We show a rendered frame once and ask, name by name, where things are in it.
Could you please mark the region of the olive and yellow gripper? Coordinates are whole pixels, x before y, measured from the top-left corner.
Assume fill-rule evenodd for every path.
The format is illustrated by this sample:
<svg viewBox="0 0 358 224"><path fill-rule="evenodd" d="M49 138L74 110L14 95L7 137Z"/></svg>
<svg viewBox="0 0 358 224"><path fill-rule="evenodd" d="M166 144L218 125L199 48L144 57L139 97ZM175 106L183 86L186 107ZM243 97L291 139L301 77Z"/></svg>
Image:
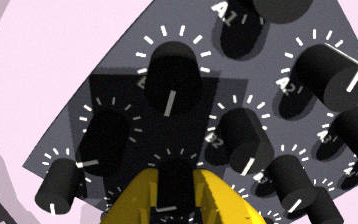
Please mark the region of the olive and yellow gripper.
<svg viewBox="0 0 358 224"><path fill-rule="evenodd" d="M193 171L196 207L203 224L266 224L263 217L221 178ZM149 224L156 206L158 170L144 169L126 187L99 224Z"/></svg>

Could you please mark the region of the grey panel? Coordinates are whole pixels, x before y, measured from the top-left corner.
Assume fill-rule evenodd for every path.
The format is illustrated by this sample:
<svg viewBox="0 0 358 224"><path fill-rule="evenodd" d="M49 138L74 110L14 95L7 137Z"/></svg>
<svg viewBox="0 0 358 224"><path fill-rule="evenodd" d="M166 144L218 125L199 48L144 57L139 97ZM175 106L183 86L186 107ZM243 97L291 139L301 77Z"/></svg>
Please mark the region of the grey panel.
<svg viewBox="0 0 358 224"><path fill-rule="evenodd" d="M75 197L107 213L150 168L149 224L203 224L205 169L266 224L344 224L333 200L358 186L358 38L338 0L152 0L22 167L54 216Z"/></svg>

